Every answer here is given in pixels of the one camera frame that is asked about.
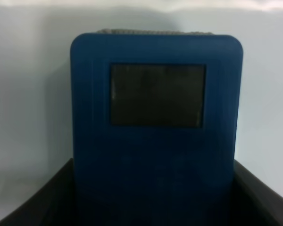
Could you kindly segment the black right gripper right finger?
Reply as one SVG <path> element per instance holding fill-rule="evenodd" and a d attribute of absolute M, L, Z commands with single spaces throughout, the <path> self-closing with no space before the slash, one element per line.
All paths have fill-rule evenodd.
<path fill-rule="evenodd" d="M 283 226 L 283 197 L 236 160 L 230 175 L 229 226 Z"/>

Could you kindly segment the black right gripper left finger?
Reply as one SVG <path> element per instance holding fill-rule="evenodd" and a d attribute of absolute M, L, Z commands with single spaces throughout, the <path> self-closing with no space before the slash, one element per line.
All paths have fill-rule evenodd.
<path fill-rule="evenodd" d="M 0 220 L 0 226 L 77 226 L 74 159 L 24 204 Z"/>

